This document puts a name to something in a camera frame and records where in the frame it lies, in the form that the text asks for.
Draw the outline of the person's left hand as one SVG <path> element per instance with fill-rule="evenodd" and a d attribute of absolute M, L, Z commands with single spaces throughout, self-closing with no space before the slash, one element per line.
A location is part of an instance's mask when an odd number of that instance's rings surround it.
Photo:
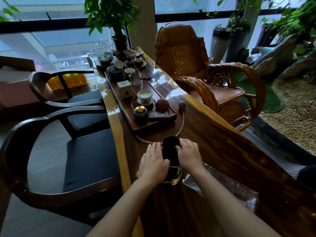
<path fill-rule="evenodd" d="M 138 180 L 150 187 L 155 188 L 158 184 L 164 182 L 170 161 L 168 159 L 163 159 L 161 143 L 157 142 L 156 156 L 151 158 L 151 144 L 148 145 L 146 150 L 146 161 L 143 166 L 139 166 L 138 170 Z"/>

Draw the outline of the black fuzzy cloth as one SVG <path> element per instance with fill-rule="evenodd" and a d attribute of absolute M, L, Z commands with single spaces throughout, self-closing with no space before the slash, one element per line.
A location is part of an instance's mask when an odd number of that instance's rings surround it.
<path fill-rule="evenodd" d="M 176 146 L 181 147 L 179 139 L 176 136 L 169 136 L 163 140 L 162 144 L 163 159 L 168 159 L 171 167 L 180 166 L 176 149 Z"/>

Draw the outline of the small rectangular brown dish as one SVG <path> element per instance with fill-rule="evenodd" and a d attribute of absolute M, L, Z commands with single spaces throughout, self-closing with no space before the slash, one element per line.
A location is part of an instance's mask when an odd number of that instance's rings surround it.
<path fill-rule="evenodd" d="M 148 121 L 149 122 L 157 122 L 168 119 L 168 111 L 161 112 L 161 111 L 150 111 L 148 112 Z"/>

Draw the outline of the blue canister gold lid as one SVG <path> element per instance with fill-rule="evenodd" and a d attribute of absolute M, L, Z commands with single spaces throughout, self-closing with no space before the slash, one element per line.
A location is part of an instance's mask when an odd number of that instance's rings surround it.
<path fill-rule="evenodd" d="M 148 110 L 143 105 L 137 106 L 134 109 L 133 114 L 136 123 L 146 123 L 148 121 Z"/>

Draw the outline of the wooden bulb with tube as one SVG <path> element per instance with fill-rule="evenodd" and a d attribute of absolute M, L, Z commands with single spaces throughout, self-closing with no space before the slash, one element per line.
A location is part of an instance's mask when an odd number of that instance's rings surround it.
<path fill-rule="evenodd" d="M 182 122 L 182 126 L 181 126 L 181 128 L 180 128 L 180 131 L 175 135 L 175 137 L 179 137 L 180 133 L 181 133 L 182 130 L 183 130 L 184 122 L 185 122 L 185 108 L 186 108 L 186 103 L 183 101 L 183 99 L 181 99 L 181 101 L 179 102 L 179 109 L 180 109 L 180 111 L 182 112 L 183 122 Z M 140 138 L 138 135 L 136 135 L 136 138 L 137 138 L 138 140 L 140 140 L 141 142 L 143 142 L 143 143 L 146 143 L 146 144 L 153 144 L 153 142 L 146 141 L 146 140 Z"/>

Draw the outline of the brown knobbly tea pet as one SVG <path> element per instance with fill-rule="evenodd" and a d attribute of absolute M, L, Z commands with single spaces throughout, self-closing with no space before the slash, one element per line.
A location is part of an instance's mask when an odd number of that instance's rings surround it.
<path fill-rule="evenodd" d="M 166 112 L 170 107 L 169 102 L 166 99 L 159 99 L 156 101 L 155 108 L 158 112 Z"/>

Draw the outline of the long wooden tea tray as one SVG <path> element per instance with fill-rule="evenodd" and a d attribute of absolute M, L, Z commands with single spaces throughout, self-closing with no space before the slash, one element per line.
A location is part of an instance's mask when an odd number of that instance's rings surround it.
<path fill-rule="evenodd" d="M 134 118 L 134 108 L 132 107 L 132 100 L 137 98 L 137 93 L 142 89 L 148 89 L 153 93 L 153 99 L 158 101 L 162 99 L 163 96 L 152 86 L 150 81 L 143 80 L 142 84 L 139 86 L 132 86 L 132 97 L 121 99 L 119 95 L 119 89 L 117 87 L 117 83 L 112 80 L 112 78 L 105 72 L 106 80 L 108 81 L 110 88 L 113 92 L 113 95 L 116 98 L 116 101 L 119 104 L 119 107 L 127 121 L 129 127 L 135 134 L 139 134 L 144 131 L 149 131 L 152 129 L 157 129 L 158 127 L 162 127 L 166 124 L 169 124 L 177 119 L 176 111 L 170 106 L 168 109 L 168 119 L 157 121 L 157 122 L 149 122 L 146 123 L 136 123 Z"/>

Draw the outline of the white lidded teacup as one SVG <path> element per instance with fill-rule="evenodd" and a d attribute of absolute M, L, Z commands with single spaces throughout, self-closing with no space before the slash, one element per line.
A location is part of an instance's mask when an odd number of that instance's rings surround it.
<path fill-rule="evenodd" d="M 153 93 L 148 89 L 140 90 L 137 93 L 137 102 L 142 106 L 149 106 L 154 102 Z"/>

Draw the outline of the clear glass pitcher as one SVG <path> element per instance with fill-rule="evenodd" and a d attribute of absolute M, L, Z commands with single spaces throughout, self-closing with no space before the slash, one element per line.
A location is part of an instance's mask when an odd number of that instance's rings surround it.
<path fill-rule="evenodd" d="M 129 81 L 130 81 L 132 86 L 139 86 L 143 82 L 143 80 L 141 79 L 142 76 L 141 76 L 140 72 L 138 72 L 138 71 L 134 71 L 134 72 L 130 73 L 128 75 L 128 77 L 129 77 Z"/>

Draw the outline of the white teacup dark rim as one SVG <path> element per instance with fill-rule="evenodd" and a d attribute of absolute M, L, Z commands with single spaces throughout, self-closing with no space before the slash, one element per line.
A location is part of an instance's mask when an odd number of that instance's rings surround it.
<path fill-rule="evenodd" d="M 132 74 L 132 73 L 134 73 L 134 72 L 135 72 L 135 69 L 134 69 L 134 68 L 131 68 L 131 67 L 125 68 L 124 71 L 123 71 L 123 73 L 124 73 L 124 79 L 125 79 L 125 80 L 128 80 L 130 74 Z"/>

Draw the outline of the lidded glass kettle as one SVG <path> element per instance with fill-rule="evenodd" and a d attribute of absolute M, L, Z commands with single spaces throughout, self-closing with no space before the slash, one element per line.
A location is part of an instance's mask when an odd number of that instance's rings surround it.
<path fill-rule="evenodd" d="M 113 53 L 111 51 L 102 52 L 97 59 L 102 67 L 110 66 L 113 61 Z"/>

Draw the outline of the green round mat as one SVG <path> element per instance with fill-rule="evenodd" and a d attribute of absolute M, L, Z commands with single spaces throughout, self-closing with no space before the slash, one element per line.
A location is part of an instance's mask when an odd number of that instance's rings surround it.
<path fill-rule="evenodd" d="M 241 71 L 236 72 L 236 86 L 244 89 L 249 94 L 255 94 L 255 88 L 250 80 L 246 79 L 240 81 L 243 75 L 244 73 Z M 278 97 L 272 88 L 275 78 L 276 77 L 272 74 L 261 77 L 266 87 L 266 99 L 262 110 L 263 113 L 275 113 L 279 112 L 283 108 L 283 101 Z"/>

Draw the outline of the glass teapot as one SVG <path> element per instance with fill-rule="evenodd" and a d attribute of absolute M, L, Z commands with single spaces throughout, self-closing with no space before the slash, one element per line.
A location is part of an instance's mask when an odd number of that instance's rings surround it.
<path fill-rule="evenodd" d="M 98 41 L 95 45 L 95 49 L 90 51 L 90 56 L 92 58 L 97 58 L 97 56 L 105 51 L 111 51 L 113 53 L 113 49 L 111 45 L 107 44 L 106 42 Z"/>

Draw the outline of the large driftwood piece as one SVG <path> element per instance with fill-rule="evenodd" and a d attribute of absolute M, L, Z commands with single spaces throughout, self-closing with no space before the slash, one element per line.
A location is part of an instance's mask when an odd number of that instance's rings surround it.
<path fill-rule="evenodd" d="M 263 48 L 259 48 L 259 56 L 250 62 L 260 76 L 276 73 L 277 70 L 287 67 L 277 79 L 288 80 L 300 74 L 316 71 L 316 48 L 304 58 L 294 61 L 294 51 L 298 45 L 298 36 L 287 36 L 273 50 L 262 54 Z"/>

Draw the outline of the brown cardboard box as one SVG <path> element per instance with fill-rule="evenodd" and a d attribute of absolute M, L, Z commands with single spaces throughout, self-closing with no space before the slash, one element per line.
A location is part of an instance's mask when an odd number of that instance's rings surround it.
<path fill-rule="evenodd" d="M 0 55 L 0 105 L 6 108 L 39 102 L 28 78 L 36 70 L 30 59 Z"/>

